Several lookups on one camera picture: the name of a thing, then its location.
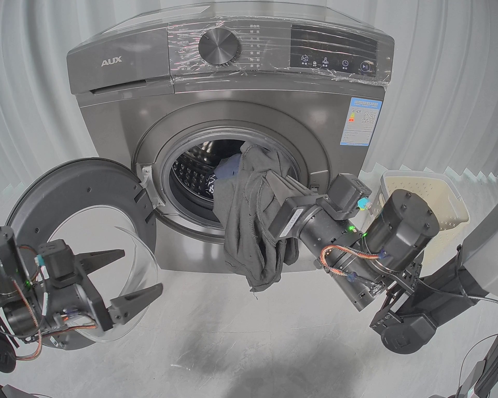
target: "control knob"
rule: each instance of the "control knob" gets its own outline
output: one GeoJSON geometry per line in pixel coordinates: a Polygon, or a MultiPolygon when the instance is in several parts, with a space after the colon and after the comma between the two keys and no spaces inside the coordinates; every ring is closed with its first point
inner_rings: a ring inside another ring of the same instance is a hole
{"type": "Polygon", "coordinates": [[[214,28],[204,33],[199,40],[199,54],[212,65],[223,65],[237,56],[239,42],[228,29],[214,28]]]}

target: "clothing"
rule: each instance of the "clothing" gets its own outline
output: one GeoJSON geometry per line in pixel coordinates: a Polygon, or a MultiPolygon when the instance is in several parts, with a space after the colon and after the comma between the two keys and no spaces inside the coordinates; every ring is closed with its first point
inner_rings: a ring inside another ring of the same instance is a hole
{"type": "Polygon", "coordinates": [[[280,280],[284,262],[299,256],[297,239],[275,241],[268,231],[280,204],[264,177],[268,170],[285,177],[291,163],[250,143],[241,151],[238,175],[215,181],[213,212],[225,227],[227,267],[244,275],[252,292],[261,292],[280,280]]]}

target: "floor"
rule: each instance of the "floor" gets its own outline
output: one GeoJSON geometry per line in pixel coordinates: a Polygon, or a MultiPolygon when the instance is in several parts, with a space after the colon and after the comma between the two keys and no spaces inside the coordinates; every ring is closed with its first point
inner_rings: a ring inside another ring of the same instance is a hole
{"type": "MultiPolygon", "coordinates": [[[[379,172],[362,176],[374,192],[379,172]]],[[[498,202],[497,182],[447,174],[471,210],[468,233],[498,202]]],[[[160,271],[159,279],[164,294],[122,339],[73,352],[45,348],[1,374],[0,384],[54,398],[447,397],[465,353],[498,325],[494,304],[483,302],[401,356],[368,328],[382,299],[357,312],[322,271],[284,273],[255,296],[238,275],[160,271]]],[[[490,343],[472,351],[464,375],[490,343]]]]}

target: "white backdrop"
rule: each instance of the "white backdrop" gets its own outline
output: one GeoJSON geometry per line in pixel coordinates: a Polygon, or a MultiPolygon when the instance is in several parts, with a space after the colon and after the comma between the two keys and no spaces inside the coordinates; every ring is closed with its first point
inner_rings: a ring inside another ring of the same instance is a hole
{"type": "MultiPolygon", "coordinates": [[[[70,94],[66,53],[160,0],[0,0],[0,221],[38,176],[96,154],[70,94]]],[[[325,4],[325,1],[309,1],[325,4]]],[[[498,174],[498,2],[330,0],[396,42],[364,170],[375,163],[498,174]]]]}

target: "laundry basket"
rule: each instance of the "laundry basket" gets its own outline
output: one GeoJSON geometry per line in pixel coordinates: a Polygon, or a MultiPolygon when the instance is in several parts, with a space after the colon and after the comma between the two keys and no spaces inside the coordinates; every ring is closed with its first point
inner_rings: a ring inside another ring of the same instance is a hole
{"type": "Polygon", "coordinates": [[[405,189],[424,199],[439,221],[439,233],[424,250],[429,264],[470,222],[469,212],[453,182],[443,174],[410,170],[388,170],[380,179],[380,188],[372,201],[372,215],[363,224],[365,231],[380,213],[385,201],[397,189],[405,189]]]}

